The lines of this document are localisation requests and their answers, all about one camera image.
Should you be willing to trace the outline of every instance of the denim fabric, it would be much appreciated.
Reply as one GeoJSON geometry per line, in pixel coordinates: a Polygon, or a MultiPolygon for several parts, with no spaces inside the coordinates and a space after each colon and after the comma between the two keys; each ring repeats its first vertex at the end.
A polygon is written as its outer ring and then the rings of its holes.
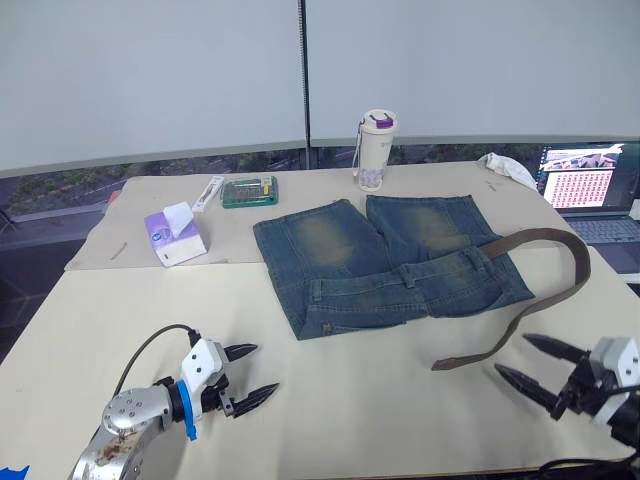
{"type": "Polygon", "coordinates": [[[256,240],[300,340],[480,313],[533,297],[468,197],[369,196],[261,222],[256,240]]]}

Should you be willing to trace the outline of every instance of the white tissue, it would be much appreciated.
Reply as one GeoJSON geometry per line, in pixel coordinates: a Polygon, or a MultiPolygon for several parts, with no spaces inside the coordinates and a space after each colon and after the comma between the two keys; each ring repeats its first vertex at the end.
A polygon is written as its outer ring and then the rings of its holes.
{"type": "Polygon", "coordinates": [[[529,187],[532,190],[537,191],[536,182],[522,164],[515,161],[513,158],[503,157],[502,155],[496,155],[495,153],[487,153],[478,160],[479,162],[485,162],[488,169],[494,172],[504,175],[505,177],[511,177],[516,182],[521,183],[525,187],[529,187]]]}
{"type": "Polygon", "coordinates": [[[193,220],[193,212],[187,202],[169,205],[162,210],[162,214],[167,219],[171,233],[176,238],[193,220]]]}

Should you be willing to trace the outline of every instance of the white table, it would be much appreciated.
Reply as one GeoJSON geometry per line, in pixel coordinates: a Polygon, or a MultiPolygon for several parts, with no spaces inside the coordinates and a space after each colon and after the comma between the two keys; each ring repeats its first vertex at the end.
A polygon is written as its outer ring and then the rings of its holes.
{"type": "MultiPolygon", "coordinates": [[[[525,319],[494,358],[450,372],[429,367],[451,354],[485,351],[522,305],[298,342],[263,264],[66,272],[0,367],[0,465],[30,464],[28,480],[65,478],[129,356],[157,328],[178,321],[226,345],[260,345],[229,372],[237,397],[281,386],[240,419],[208,415],[195,443],[187,445],[184,425],[174,425],[149,451],[147,478],[417,475],[625,456],[629,449],[607,430],[570,412],[551,420],[492,367],[510,365],[557,392],[571,365],[519,334],[547,333],[583,348],[603,335],[639,336],[640,302],[590,251],[593,276],[578,294],[525,319]]],[[[571,283],[566,249],[521,248],[512,258],[536,295],[571,283]]],[[[164,335],[126,385],[177,375],[187,351],[184,333],[164,335]]]]}
{"type": "MultiPolygon", "coordinates": [[[[247,176],[252,174],[233,174],[225,178],[247,176]]],[[[197,214],[195,221],[209,252],[185,264],[261,262],[252,227],[262,220],[319,207],[341,198],[349,199],[364,211],[366,194],[354,184],[351,169],[278,172],[275,176],[280,189],[278,205],[225,210],[218,194],[204,213],[197,214]]],[[[67,270],[160,266],[149,245],[144,217],[181,201],[192,204],[210,179],[211,175],[130,179],[102,221],[89,233],[84,246],[68,263],[67,270]]],[[[383,187],[376,194],[398,197],[472,195],[494,231],[501,235],[527,227],[571,230],[537,192],[477,162],[389,167],[383,187]]]]}

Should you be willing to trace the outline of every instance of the white wall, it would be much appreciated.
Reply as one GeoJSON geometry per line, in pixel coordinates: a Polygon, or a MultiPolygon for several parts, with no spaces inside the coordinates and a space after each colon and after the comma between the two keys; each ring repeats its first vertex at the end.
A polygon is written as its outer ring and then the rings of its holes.
{"type": "Polygon", "coordinates": [[[2,0],[0,175],[301,146],[301,85],[297,0],[2,0]]]}
{"type": "Polygon", "coordinates": [[[640,136],[638,0],[307,0],[314,145],[640,136]]]}

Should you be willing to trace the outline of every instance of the white tumbler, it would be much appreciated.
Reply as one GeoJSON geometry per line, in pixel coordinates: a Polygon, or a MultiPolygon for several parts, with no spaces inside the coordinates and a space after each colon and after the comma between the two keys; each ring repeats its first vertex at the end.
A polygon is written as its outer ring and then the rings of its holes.
{"type": "Polygon", "coordinates": [[[375,192],[382,187],[384,169],[397,128],[396,114],[390,110],[369,110],[360,121],[353,155],[353,175],[358,177],[358,186],[362,190],[375,192]]]}

